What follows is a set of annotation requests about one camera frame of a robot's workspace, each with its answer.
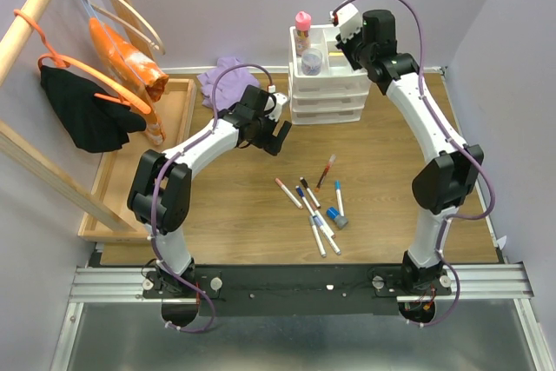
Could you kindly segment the clear round jar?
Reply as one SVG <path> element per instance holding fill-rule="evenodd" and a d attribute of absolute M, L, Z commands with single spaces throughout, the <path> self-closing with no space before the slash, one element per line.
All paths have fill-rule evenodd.
<path fill-rule="evenodd" d="M 323 55 L 318 49 L 307 48 L 301 54 L 301 72 L 305 76 L 318 76 L 322 63 Z"/>

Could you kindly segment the white plastic drawer organizer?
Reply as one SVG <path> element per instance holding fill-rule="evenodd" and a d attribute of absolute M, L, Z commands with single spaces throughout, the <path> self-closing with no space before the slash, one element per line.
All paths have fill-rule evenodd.
<path fill-rule="evenodd" d="M 295 28 L 289 28 L 288 95 L 293 124 L 353 123 L 361 119 L 371 83 L 367 73 L 352 70 L 344 56 L 328 55 L 339 51 L 335 48 L 337 34 L 331 24 L 311 28 L 311 47 L 321 51 L 323 63 L 318 76 L 305 76 L 295 52 Z"/>

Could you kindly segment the light blue acrylic marker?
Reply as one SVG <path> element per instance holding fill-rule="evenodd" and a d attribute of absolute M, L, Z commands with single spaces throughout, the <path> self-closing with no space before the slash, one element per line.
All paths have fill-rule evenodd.
<path fill-rule="evenodd" d="M 341 216 L 345 216 L 344 205 L 343 205 L 343 200 L 342 200 L 342 193 L 341 193 L 341 182 L 339 180 L 336 180 L 334 182 L 334 189 L 335 189 L 339 214 Z"/>

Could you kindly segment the pink cap crayon bottle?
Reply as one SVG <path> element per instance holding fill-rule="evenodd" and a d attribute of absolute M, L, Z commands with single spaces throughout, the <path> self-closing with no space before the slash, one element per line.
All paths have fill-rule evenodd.
<path fill-rule="evenodd" d="M 310 29 L 312 17 L 305 11 L 299 11 L 295 15 L 295 52 L 302 56 L 303 52 L 310 47 Z"/>

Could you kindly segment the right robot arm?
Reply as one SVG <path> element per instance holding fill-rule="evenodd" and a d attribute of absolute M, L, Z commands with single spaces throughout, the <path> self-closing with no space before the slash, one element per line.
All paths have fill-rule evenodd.
<path fill-rule="evenodd" d="M 389 10 L 358 11 L 348 4 L 333 14 L 336 47 L 353 70 L 365 70 L 403 115 L 425 166 L 412 181 L 420 207 L 415 238 L 403 255 L 400 285 L 412 295 L 440 279 L 442 252 L 451 219 L 473 191 L 484 153 L 469 145 L 443 116 L 420 79 L 420 67 L 397 50 L 395 18 Z"/>

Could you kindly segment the grey blue cap glue bottle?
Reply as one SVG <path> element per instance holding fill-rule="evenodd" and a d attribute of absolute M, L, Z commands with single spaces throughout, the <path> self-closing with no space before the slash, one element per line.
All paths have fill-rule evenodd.
<path fill-rule="evenodd" d="M 344 229 L 348 224 L 348 219 L 334 207 L 327 209 L 327 216 L 331 219 L 339 229 Z"/>

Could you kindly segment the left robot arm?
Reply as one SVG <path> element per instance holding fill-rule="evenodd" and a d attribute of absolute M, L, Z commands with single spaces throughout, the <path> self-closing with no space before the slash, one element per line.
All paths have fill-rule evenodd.
<path fill-rule="evenodd" d="M 288 96 L 249 85 L 238 103 L 219 111 L 187 141 L 172 149 L 150 149 L 139 160 L 127 207 L 145 226 L 158 264 L 166 271 L 163 287 L 174 297 L 185 296 L 193 277 L 182 225 L 188 215 L 191 185 L 216 158 L 242 143 L 277 156 L 292 123 L 277 124 Z"/>

